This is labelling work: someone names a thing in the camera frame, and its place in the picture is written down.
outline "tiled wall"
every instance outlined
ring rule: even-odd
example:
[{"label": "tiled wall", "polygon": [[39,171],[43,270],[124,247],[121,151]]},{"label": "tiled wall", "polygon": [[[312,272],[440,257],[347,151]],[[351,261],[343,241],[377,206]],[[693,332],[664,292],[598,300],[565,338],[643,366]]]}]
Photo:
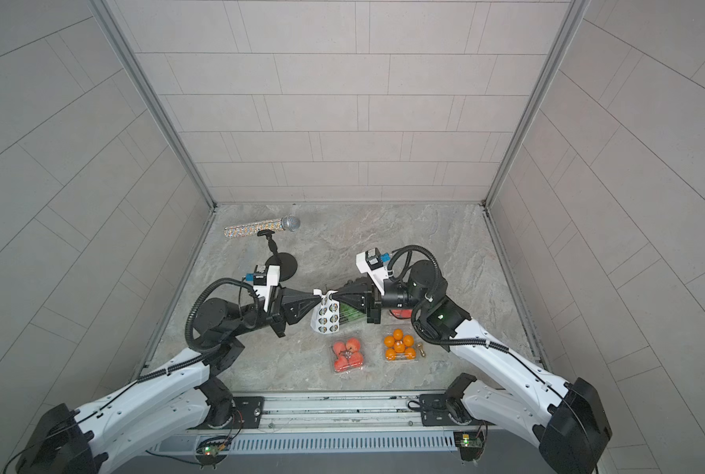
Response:
[{"label": "tiled wall", "polygon": [[568,8],[108,3],[222,203],[483,199]]},{"label": "tiled wall", "polygon": [[705,474],[705,0],[593,0],[492,216],[610,466]]},{"label": "tiled wall", "polygon": [[0,0],[0,470],[125,383],[207,212],[85,2]]}]

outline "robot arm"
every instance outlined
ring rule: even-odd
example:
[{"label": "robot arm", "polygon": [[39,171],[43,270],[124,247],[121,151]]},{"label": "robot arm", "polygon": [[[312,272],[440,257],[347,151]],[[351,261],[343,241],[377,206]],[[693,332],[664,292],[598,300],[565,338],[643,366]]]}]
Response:
[{"label": "robot arm", "polygon": [[[427,259],[410,265],[413,252]],[[403,255],[404,270],[395,278],[393,266]],[[588,474],[596,469],[613,433],[592,385],[547,372],[492,336],[446,295],[447,282],[436,259],[423,247],[406,246],[391,257],[368,250],[356,262],[373,285],[365,288],[363,299],[356,299],[355,291],[365,282],[351,282],[335,299],[365,301],[369,315],[378,318],[384,309],[412,309],[414,331],[424,341],[466,359],[505,388],[495,390],[462,374],[446,392],[453,421],[486,420],[507,429],[538,447],[556,472]]]}]

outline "round black stand base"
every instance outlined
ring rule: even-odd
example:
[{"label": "round black stand base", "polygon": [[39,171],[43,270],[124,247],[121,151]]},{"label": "round black stand base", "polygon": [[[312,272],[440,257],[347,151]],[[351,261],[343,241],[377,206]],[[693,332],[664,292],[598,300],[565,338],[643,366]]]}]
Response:
[{"label": "round black stand base", "polygon": [[279,252],[279,259],[276,256],[272,256],[265,261],[265,266],[278,265],[281,267],[281,274],[279,276],[279,281],[289,280],[297,272],[297,259],[287,252]]}]

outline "plastic container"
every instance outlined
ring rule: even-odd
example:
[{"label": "plastic container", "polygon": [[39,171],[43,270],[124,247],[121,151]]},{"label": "plastic container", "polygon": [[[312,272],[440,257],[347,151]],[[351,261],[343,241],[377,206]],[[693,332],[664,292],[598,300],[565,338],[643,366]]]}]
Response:
[{"label": "plastic container", "polygon": [[411,333],[411,327],[395,327],[391,333],[385,335],[382,342],[384,344],[384,359],[387,362],[412,361],[418,358],[418,351],[415,347],[417,341]]},{"label": "plastic container", "polygon": [[329,346],[331,368],[334,372],[347,372],[365,365],[363,346],[360,335],[348,334],[344,339],[337,339]]}]

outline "red tomato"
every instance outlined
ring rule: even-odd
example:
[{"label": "red tomato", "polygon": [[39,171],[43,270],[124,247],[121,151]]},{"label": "red tomato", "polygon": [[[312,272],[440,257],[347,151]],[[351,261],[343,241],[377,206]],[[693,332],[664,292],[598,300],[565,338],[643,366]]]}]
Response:
[{"label": "red tomato", "polygon": [[350,352],[358,352],[360,350],[360,341],[354,337],[347,339],[347,350]]},{"label": "red tomato", "polygon": [[354,352],[349,358],[350,367],[361,367],[363,365],[363,354]]},{"label": "red tomato", "polygon": [[340,355],[337,361],[334,363],[334,370],[337,372],[341,372],[349,366],[349,361],[347,360],[347,357],[344,355]]},{"label": "red tomato", "polygon": [[341,342],[338,340],[337,342],[334,343],[334,355],[339,357],[339,354],[343,353],[344,351],[347,350],[347,347],[345,346],[345,343]]}]

